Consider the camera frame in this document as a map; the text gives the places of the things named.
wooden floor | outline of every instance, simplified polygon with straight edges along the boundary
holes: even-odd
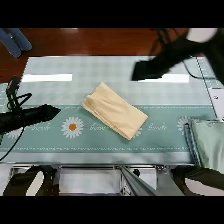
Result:
[[[0,43],[0,83],[21,77],[28,57],[148,55],[157,35],[150,28],[20,28],[33,48],[14,58]],[[180,33],[188,28],[177,28]],[[171,31],[171,38],[176,39]]]

green cloth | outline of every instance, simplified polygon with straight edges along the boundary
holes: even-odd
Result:
[[[193,120],[192,130],[203,167],[224,174],[224,123]]]

